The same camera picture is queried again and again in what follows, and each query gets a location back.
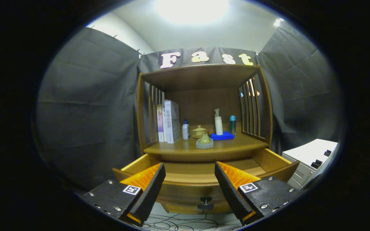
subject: white pump bottle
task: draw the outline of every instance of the white pump bottle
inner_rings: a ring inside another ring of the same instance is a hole
[[[215,109],[215,132],[217,136],[223,135],[222,118],[219,116],[219,108]]]

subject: white cabinet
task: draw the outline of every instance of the white cabinet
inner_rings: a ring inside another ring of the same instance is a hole
[[[332,141],[326,141],[321,139],[315,139],[305,145],[297,148],[282,152],[282,157],[295,162],[299,160],[301,163],[298,165],[292,178],[288,181],[291,186],[301,189],[306,186],[314,177],[323,173],[326,166],[332,160],[335,155],[335,148],[338,143]],[[324,155],[329,150],[332,153],[328,156]],[[316,160],[322,162],[320,167],[312,167],[312,163]]]

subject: white drawer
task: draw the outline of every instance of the white drawer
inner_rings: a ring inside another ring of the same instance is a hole
[[[289,179],[288,184],[290,186],[296,188],[297,190],[302,189],[302,185],[300,183],[298,183],[298,181],[296,181],[294,178]]]
[[[299,184],[304,185],[305,181],[312,177],[312,174],[314,174],[314,170],[305,166],[304,164],[300,163],[298,165],[298,168],[296,169],[295,173],[292,175],[292,178],[294,178]]]

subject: floor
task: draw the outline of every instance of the floor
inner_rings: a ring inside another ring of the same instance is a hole
[[[241,226],[233,213],[207,215],[167,213],[160,203],[155,202],[142,229],[151,231],[229,231]]]

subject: wooden cabinet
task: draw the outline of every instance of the wooden cabinet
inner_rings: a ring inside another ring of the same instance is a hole
[[[121,181],[163,162],[166,177],[157,201],[167,212],[231,211],[214,175],[215,161],[258,177],[273,175],[285,182],[299,164],[268,149],[272,142],[272,106],[260,66],[213,64],[141,73],[137,93],[138,135],[143,156],[113,171]],[[174,144],[159,142],[156,105],[163,103],[162,95],[178,103],[180,121],[187,119],[190,131],[201,125],[214,133],[215,108],[220,108],[224,131],[229,130],[229,117],[236,116],[235,138],[214,141],[211,149],[197,149],[197,140],[193,138],[180,138]],[[202,204],[202,196],[212,197],[213,210],[197,208]]]

